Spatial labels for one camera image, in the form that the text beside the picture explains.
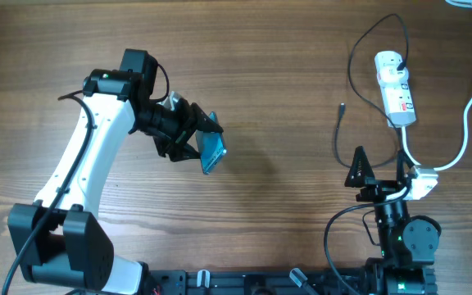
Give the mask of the blue Galaxy S25 smartphone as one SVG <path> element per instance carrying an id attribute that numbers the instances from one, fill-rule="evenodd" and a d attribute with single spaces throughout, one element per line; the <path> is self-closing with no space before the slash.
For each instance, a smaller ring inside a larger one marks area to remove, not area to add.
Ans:
<path id="1" fill-rule="evenodd" d="M 212 111 L 208 116 L 219 124 L 215 112 Z M 227 147 L 225 145 L 223 133 L 218 134 L 196 131 L 195 136 L 198 151 L 201 154 L 200 162 L 202 172 L 205 175 L 209 175 L 220 160 L 227 154 Z"/>

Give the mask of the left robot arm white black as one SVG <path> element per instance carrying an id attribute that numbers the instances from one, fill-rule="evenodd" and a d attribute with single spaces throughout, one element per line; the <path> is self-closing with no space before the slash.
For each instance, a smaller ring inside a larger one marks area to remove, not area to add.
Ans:
<path id="1" fill-rule="evenodd" d="M 79 120 L 54 173 L 30 204 L 16 204 L 7 220 L 17 271 L 32 283 L 72 294 L 178 294 L 182 274 L 152 273 L 144 262 L 115 253 L 98 223 L 102 190 L 125 138 L 142 132 L 173 162 L 199 160 L 209 174 L 226 155 L 215 113 L 173 91 L 152 97 L 162 65 L 143 50 L 125 51 L 116 70 L 96 69 L 68 98 Z"/>

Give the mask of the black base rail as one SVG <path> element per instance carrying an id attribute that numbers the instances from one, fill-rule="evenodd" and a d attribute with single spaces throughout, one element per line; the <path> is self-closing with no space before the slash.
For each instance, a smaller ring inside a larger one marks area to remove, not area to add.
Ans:
<path id="1" fill-rule="evenodd" d="M 435 295 L 432 269 L 396 270 L 378 266 L 308 271 L 297 279 L 290 271 L 220 272 L 199 270 L 154 270 L 148 293 L 152 295 L 256 295 L 359 294 Z"/>

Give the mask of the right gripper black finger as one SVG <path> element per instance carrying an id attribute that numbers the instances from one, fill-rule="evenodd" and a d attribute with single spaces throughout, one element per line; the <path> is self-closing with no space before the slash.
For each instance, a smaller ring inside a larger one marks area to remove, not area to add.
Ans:
<path id="1" fill-rule="evenodd" d="M 352 164 L 344 186 L 349 188 L 363 188 L 370 185 L 375 185 L 374 172 L 365 154 L 365 149 L 362 146 L 358 146 L 355 149 Z"/>
<path id="2" fill-rule="evenodd" d="M 398 183 L 403 183 L 405 181 L 407 155 L 403 149 L 400 149 L 397 152 L 397 172 L 396 172 L 396 181 Z"/>

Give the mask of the white power strip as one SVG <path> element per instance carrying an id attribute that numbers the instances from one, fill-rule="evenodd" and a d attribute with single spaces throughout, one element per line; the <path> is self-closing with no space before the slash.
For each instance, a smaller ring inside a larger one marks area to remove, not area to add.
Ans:
<path id="1" fill-rule="evenodd" d="M 409 71 L 397 69 L 402 56 L 394 51 L 382 51 L 376 54 L 374 63 L 388 125 L 396 128 L 411 125 L 416 121 L 416 114 L 408 83 Z"/>

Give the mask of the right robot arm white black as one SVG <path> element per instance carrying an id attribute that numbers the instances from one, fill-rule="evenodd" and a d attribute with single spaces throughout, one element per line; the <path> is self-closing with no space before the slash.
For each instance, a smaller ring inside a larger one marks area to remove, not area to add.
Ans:
<path id="1" fill-rule="evenodd" d="M 376 179 L 365 149 L 355 149 L 344 185 L 359 188 L 356 200 L 374 207 L 382 252 L 361 268 L 355 286 L 359 294 L 438 293 L 432 265 L 442 228 L 428 216 L 411 216 L 407 208 L 437 184 L 436 170 L 414 164 L 404 152 L 397 156 L 395 180 Z"/>

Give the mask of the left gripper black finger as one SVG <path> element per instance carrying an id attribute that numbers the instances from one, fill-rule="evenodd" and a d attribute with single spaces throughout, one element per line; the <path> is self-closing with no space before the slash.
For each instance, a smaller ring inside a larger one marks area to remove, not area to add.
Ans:
<path id="1" fill-rule="evenodd" d="M 193 111 L 194 123 L 193 127 L 196 131 L 202 131 L 207 133 L 218 133 L 224 132 L 223 128 L 211 119 L 197 103 L 191 105 Z"/>
<path id="2" fill-rule="evenodd" d="M 200 152 L 196 151 L 186 141 L 171 141 L 169 147 L 169 158 L 171 161 L 196 160 L 201 157 Z"/>

